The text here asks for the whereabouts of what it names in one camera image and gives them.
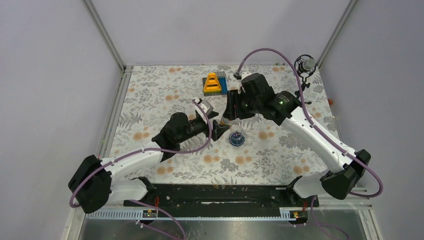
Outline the floral patterned table mat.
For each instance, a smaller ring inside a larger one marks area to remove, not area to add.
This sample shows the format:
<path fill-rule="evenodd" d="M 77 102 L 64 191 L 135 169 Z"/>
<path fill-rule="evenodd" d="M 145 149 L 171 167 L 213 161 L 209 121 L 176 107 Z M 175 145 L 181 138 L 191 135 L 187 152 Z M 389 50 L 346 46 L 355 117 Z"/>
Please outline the floral patterned table mat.
<path fill-rule="evenodd" d="M 195 117 L 193 98 L 203 96 L 202 78 L 225 72 L 236 90 L 235 65 L 152 65 L 132 69 L 110 155 L 119 156 L 147 144 L 171 115 Z M 245 142 L 233 146 L 229 135 L 241 132 Z M 325 163 L 298 137 L 260 115 L 236 121 L 222 137 L 202 148 L 199 134 L 181 144 L 183 154 L 142 167 L 124 176 L 152 183 L 286 185 L 298 176 L 326 169 Z"/>

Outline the white cap amber pill bottle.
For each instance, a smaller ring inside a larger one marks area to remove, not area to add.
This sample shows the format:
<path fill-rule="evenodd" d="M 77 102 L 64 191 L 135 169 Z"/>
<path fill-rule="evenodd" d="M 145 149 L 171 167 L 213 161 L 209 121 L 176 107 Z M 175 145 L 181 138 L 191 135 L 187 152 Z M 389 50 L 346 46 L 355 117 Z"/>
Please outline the white cap amber pill bottle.
<path fill-rule="evenodd" d="M 230 123 L 220 121 L 220 123 L 219 123 L 219 124 L 220 124 L 223 128 L 226 128 L 226 129 L 230 129 L 230 128 L 231 128 L 231 124 L 230 124 Z"/>

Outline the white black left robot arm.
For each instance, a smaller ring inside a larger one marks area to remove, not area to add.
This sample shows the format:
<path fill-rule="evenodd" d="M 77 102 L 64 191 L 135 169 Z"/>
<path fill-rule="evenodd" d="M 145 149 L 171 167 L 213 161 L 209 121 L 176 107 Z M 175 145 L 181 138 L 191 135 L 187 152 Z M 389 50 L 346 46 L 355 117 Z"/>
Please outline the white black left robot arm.
<path fill-rule="evenodd" d="M 132 171 L 156 165 L 176 154 L 183 154 L 180 144 L 205 134 L 205 148 L 210 141 L 218 140 L 230 127 L 219 124 L 213 118 L 217 112 L 203 117 L 199 114 L 192 120 L 183 112 L 171 115 L 160 132 L 141 148 L 121 156 L 99 159 L 87 156 L 70 179 L 68 188 L 72 192 L 69 205 L 81 207 L 84 213 L 93 213 L 104 205 L 137 200 L 148 206 L 155 200 L 150 182 L 143 177 L 131 180 L 122 178 Z"/>

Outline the black microphone on tripod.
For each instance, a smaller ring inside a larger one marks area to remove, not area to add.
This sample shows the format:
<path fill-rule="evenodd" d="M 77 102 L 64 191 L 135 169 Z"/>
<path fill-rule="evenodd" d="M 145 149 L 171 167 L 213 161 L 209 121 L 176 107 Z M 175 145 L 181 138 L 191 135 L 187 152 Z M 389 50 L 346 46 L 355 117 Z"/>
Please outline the black microphone on tripod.
<path fill-rule="evenodd" d="M 311 77 L 317 70 L 316 61 L 311 55 L 302 54 L 296 58 L 294 68 L 301 80 L 301 89 L 304 91 L 310 87 L 308 78 Z"/>

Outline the round clear blue pill case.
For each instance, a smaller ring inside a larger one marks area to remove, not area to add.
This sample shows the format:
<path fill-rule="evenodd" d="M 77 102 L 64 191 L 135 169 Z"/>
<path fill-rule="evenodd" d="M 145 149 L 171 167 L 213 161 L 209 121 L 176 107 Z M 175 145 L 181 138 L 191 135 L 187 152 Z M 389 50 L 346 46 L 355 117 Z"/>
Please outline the round clear blue pill case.
<path fill-rule="evenodd" d="M 241 132 L 234 131 L 229 135 L 228 141 L 232 146 L 239 147 L 245 143 L 245 137 Z"/>

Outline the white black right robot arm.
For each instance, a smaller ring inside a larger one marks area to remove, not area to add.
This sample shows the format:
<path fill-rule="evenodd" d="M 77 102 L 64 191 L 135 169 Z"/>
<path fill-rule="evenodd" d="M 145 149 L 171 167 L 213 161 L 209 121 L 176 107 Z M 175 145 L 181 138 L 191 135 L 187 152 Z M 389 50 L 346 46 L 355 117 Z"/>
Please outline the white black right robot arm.
<path fill-rule="evenodd" d="M 222 118 L 227 121 L 249 119 L 262 115 L 299 138 L 325 163 L 327 169 L 309 176 L 297 177 L 289 184 L 287 201 L 301 205 L 308 197 L 327 193 L 343 200 L 365 173 L 371 154 L 355 150 L 343 143 L 304 111 L 300 100 L 288 91 L 275 93 L 264 75 L 253 73 L 244 77 L 239 90 L 227 92 L 226 109 Z"/>

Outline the yellow pyramid toy on blocks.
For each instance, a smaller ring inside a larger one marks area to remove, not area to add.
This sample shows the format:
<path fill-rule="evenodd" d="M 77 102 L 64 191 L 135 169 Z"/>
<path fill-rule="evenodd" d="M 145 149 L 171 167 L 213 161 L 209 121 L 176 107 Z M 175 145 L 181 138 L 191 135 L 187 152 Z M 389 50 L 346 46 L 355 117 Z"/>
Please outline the yellow pyramid toy on blocks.
<path fill-rule="evenodd" d="M 226 95 L 228 92 L 227 74 L 224 71 L 210 72 L 202 78 L 204 97 Z"/>

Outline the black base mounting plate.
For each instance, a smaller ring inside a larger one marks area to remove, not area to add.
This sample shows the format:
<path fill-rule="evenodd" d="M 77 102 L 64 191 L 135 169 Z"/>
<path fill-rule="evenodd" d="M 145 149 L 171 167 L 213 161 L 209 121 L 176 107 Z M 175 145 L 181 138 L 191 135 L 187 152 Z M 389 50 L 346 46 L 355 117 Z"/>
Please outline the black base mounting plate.
<path fill-rule="evenodd" d="M 278 218 L 281 210 L 319 206 L 284 185 L 218 185 L 155 183 L 140 202 L 176 218 Z"/>

